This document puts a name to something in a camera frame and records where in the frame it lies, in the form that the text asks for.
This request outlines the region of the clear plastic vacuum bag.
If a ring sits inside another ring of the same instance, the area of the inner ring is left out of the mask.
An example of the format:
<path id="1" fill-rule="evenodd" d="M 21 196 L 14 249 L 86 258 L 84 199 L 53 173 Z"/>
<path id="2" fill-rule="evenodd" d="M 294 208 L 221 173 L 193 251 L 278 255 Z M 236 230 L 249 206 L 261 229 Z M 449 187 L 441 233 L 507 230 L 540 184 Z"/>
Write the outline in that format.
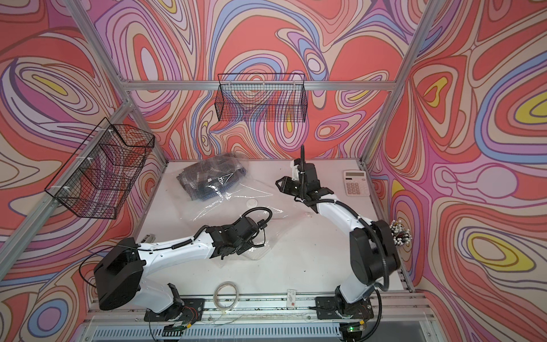
<path id="1" fill-rule="evenodd" d="M 168 186 L 168 193 L 178 211 L 179 220 L 188 232 L 196 232 L 205 225 L 232 224 L 242 215 L 255 221 L 269 218 L 267 227 L 254 238 L 254 243 L 260 245 L 260 248 L 251 248 L 235 257 L 236 260 L 257 261 L 263 259 L 287 232 L 298 225 L 303 212 L 296 208 L 291 198 L 284 199 L 275 186 L 256 179 L 248 159 L 241 154 L 234 154 L 245 166 L 246 176 L 227 192 L 205 201 L 192 200 L 179 184 L 177 176 L 194 162 L 168 175 L 168 180 L 172 182 Z M 246 202 L 252 198 L 258 201 L 258 206 L 249 209 Z"/>

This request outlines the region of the grey plaid shirt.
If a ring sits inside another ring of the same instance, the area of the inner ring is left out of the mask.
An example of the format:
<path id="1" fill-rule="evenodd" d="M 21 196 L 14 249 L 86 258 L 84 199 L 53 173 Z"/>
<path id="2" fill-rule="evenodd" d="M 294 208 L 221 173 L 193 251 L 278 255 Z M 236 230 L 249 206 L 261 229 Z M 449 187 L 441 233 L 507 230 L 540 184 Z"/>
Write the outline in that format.
<path id="1" fill-rule="evenodd" d="M 246 176 L 246 168 L 233 153 L 201 160 L 185 168 L 177 180 L 192 200 L 205 201 L 227 192 Z"/>

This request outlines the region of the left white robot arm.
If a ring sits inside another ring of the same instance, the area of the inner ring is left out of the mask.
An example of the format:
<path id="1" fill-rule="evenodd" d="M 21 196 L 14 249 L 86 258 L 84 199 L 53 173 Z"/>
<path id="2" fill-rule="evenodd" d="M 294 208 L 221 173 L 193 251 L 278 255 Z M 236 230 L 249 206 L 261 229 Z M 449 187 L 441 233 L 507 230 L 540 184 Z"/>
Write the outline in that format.
<path id="1" fill-rule="evenodd" d="M 154 282 L 150 275 L 186 262 L 223 259 L 260 248 L 254 238 L 269 221 L 242 215 L 232 224 L 205 225 L 193 236 L 167 242 L 139 245 L 133 238 L 122 240 L 93 270 L 100 310 L 130 304 L 159 315 L 180 312 L 184 304 L 176 286 Z"/>

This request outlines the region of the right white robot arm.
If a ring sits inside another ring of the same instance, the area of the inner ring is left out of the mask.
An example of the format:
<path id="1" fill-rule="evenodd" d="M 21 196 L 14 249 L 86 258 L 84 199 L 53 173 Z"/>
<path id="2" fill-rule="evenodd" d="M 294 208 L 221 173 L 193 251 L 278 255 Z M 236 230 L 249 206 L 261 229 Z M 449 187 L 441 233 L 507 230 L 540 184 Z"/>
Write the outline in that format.
<path id="1" fill-rule="evenodd" d="M 291 175 L 276 181 L 280 192 L 333 223 L 349 241 L 352 274 L 336 289 L 344 304 L 367 299 L 376 290 L 390 289 L 390 276 L 400 268 L 391 226 L 359 215 L 321 185 L 316 166 L 303 157 L 291 162 Z"/>

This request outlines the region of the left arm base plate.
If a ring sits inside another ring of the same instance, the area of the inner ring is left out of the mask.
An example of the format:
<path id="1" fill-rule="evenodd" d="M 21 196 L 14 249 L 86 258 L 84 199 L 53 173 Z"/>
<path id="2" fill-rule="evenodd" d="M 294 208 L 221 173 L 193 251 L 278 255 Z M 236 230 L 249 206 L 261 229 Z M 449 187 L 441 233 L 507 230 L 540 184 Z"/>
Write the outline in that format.
<path id="1" fill-rule="evenodd" d="M 205 299 L 182 299 L 182 303 L 174 303 L 161 313 L 147 310 L 144 316 L 145 322 L 170 322 L 196 323 L 201 321 Z"/>

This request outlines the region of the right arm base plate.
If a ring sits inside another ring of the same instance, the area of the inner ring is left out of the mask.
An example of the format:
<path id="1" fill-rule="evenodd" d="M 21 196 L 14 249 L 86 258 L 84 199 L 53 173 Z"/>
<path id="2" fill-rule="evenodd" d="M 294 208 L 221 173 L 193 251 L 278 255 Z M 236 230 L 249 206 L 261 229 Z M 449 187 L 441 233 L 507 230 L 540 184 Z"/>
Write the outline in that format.
<path id="1" fill-rule="evenodd" d="M 359 319 L 368 321 L 375 317 L 369 299 L 360 299 L 355 303 L 348 304 L 342 297 L 317 296 L 315 305 L 310 309 L 316 312 L 320 320 Z"/>

